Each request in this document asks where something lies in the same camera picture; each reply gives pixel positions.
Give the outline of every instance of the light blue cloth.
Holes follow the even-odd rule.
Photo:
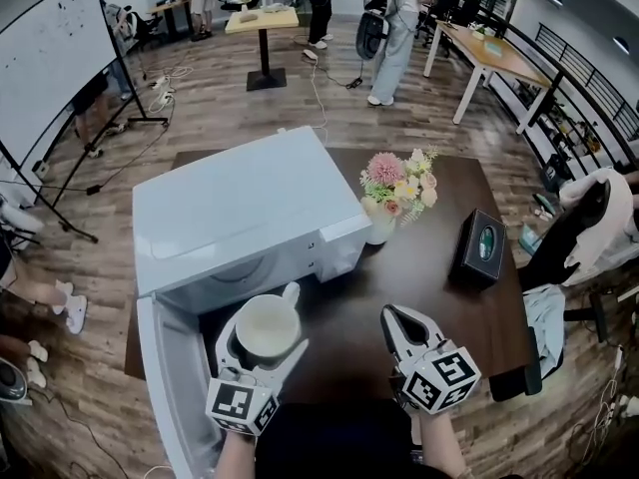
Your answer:
[[[412,51],[415,29],[419,20],[416,12],[399,11],[387,18],[390,30],[383,51],[375,57],[370,94],[382,103],[389,103],[401,81]]]
[[[566,296],[557,285],[541,285],[524,292],[528,326],[532,326],[537,337],[537,351],[541,362],[541,377],[559,363],[563,349],[563,311]]]

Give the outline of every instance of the black tissue box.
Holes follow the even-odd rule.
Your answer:
[[[484,290],[499,280],[506,239],[505,225],[474,210],[461,227],[449,278]]]

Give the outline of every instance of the pink flower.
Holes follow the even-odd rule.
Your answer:
[[[377,153],[368,163],[368,175],[381,185],[394,185],[404,177],[403,165],[393,153]]]
[[[387,201],[384,207],[394,217],[398,217],[399,214],[401,213],[401,208],[397,205],[395,201]]]
[[[427,173],[421,176],[419,183],[425,190],[428,190],[429,188],[437,188],[437,178],[431,173]]]

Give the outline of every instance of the white vase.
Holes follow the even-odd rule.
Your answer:
[[[368,244],[386,243],[392,236],[397,218],[391,215],[382,205],[377,205],[375,211],[368,215],[372,228],[366,242]]]

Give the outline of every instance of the table leg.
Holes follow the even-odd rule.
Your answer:
[[[164,19],[167,22],[167,31],[169,32],[169,40],[173,43],[180,39],[178,35],[178,29],[176,28],[176,17],[173,14],[173,9],[167,9],[164,11]]]
[[[494,71],[485,71],[485,73],[483,74],[483,87],[484,89],[487,89],[488,87],[490,87],[490,80],[492,80],[492,75],[494,74]]]
[[[184,12],[187,13],[187,25],[189,26],[189,33],[191,35],[194,35],[195,31],[193,30],[193,20],[191,19],[191,4],[189,4],[189,2],[184,3]]]
[[[269,36],[266,29],[260,29],[260,60],[262,71],[252,71],[247,77],[247,91],[274,89],[287,85],[287,74],[284,68],[271,69],[269,65]]]
[[[428,78],[430,76],[430,70],[432,69],[432,64],[435,61],[435,57],[437,55],[437,48],[439,47],[439,39],[441,39],[441,27],[437,25],[435,29],[435,35],[432,36],[432,43],[430,44],[430,51],[428,52],[428,60],[426,61],[426,67],[423,70],[423,76]]]
[[[539,91],[539,94],[535,98],[535,101],[533,101],[532,105],[530,105],[530,109],[528,110],[526,117],[523,118],[523,121],[521,121],[521,124],[517,128],[517,135],[521,135],[523,131],[528,127],[528,123],[532,119],[532,116],[535,115],[535,112],[539,109],[539,106],[543,102],[543,99],[546,97],[547,92],[548,89],[541,89]]]
[[[455,117],[452,118],[452,122],[454,124],[459,124],[461,119],[463,118],[466,109],[468,108],[468,103],[472,99],[472,95],[477,88],[477,84],[479,83],[479,78],[481,78],[481,73],[483,72],[483,68],[481,66],[475,67],[472,72],[472,76],[470,77],[470,81],[468,82],[468,86],[466,87],[466,92],[463,93],[463,98],[461,98],[461,103],[459,103],[459,108],[455,113]]]

